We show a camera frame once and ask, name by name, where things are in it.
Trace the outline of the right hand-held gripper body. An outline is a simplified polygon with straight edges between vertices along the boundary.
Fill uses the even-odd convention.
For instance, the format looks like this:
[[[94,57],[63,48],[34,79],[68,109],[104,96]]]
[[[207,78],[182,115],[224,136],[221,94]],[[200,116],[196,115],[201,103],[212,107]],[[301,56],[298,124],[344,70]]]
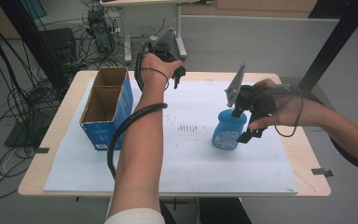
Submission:
[[[269,115],[274,112],[276,103],[271,91],[259,86],[243,85],[244,75],[245,63],[242,63],[237,74],[225,89],[227,106],[232,107],[232,110],[235,106],[238,106],[243,108],[244,111],[250,111],[252,114],[261,112]]]

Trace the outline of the person's right hand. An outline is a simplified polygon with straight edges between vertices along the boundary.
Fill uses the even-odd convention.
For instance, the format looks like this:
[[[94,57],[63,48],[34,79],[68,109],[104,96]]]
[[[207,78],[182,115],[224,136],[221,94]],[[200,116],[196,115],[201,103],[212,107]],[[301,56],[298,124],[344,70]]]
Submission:
[[[307,99],[299,95],[278,95],[274,97],[274,101],[278,108],[270,116],[252,121],[249,124],[251,130],[267,128],[271,125],[295,127],[311,124],[308,112],[310,103]]]

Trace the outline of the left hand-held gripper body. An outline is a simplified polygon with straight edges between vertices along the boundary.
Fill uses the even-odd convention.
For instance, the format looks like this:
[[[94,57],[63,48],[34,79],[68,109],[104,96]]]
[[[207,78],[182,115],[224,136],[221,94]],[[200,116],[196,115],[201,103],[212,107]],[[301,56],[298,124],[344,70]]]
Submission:
[[[174,40],[173,28],[170,28],[156,42],[145,42],[144,53],[153,53],[163,62],[176,61],[175,56],[171,53]]]

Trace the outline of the person's left hand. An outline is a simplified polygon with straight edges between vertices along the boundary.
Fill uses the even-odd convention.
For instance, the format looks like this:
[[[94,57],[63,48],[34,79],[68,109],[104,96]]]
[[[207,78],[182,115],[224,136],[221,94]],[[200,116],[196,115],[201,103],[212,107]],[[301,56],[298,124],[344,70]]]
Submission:
[[[141,62],[141,80],[144,83],[144,90],[152,88],[166,90],[169,79],[181,65],[181,61],[163,62],[152,53],[144,55]]]

